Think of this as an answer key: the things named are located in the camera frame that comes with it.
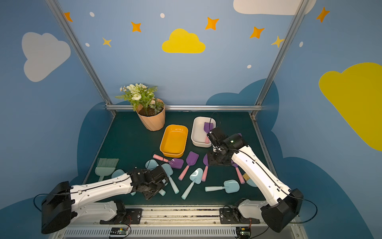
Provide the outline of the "yellow plastic storage box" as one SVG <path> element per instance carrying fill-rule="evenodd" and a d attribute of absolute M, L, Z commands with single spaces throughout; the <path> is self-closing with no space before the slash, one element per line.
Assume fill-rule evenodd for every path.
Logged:
<path fill-rule="evenodd" d="M 166 127 L 160 151 L 171 158 L 180 158 L 184 155 L 189 130 L 184 125 L 171 124 Z"/>

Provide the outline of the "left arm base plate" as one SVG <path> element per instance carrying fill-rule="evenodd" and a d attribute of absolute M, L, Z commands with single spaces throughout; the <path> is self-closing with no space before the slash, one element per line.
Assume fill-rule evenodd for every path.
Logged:
<path fill-rule="evenodd" d="M 108 221 L 100 220 L 101 225 L 138 225 L 140 224 L 142 209 L 117 210 L 116 216 Z"/>

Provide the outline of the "white plastic storage box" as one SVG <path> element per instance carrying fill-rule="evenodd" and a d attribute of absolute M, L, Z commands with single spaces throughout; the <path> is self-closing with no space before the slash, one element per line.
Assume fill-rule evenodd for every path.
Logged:
<path fill-rule="evenodd" d="M 204 131 L 204 123 L 212 122 L 214 128 L 216 127 L 216 121 L 210 117 L 196 117 L 193 122 L 193 128 L 191 133 L 191 140 L 194 146 L 209 148 L 212 146 L 210 143 L 205 143 L 206 133 Z"/>

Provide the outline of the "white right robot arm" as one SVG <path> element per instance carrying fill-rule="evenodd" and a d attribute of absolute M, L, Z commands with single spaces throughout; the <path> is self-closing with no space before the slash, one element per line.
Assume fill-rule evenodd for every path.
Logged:
<path fill-rule="evenodd" d="M 208 152 L 209 165 L 237 164 L 259 188 L 264 201 L 249 199 L 237 209 L 244 218 L 263 220 L 274 232 L 281 232 L 300 212 L 303 194 L 290 189 L 279 180 L 256 156 L 239 134 L 227 136 L 219 127 L 208 134 L 212 150 Z"/>

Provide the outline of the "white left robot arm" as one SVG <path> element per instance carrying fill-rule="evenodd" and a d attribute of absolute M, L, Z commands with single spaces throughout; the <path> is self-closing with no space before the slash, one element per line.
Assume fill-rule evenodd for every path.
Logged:
<path fill-rule="evenodd" d="M 105 181 L 73 185 L 59 183 L 42 201 L 41 232 L 51 234 L 75 221 L 99 221 L 102 225 L 126 224 L 128 214 L 122 202 L 102 203 L 117 195 L 140 192 L 150 200 L 169 183 L 165 170 L 134 169 Z"/>

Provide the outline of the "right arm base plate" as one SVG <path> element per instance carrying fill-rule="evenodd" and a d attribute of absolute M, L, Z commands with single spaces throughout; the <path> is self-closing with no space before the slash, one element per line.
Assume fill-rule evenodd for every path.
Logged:
<path fill-rule="evenodd" d="M 219 219 L 221 224 L 233 224 L 233 225 L 249 225 L 251 220 L 244 218 L 238 212 L 238 210 L 231 207 L 223 207 L 219 209 Z"/>

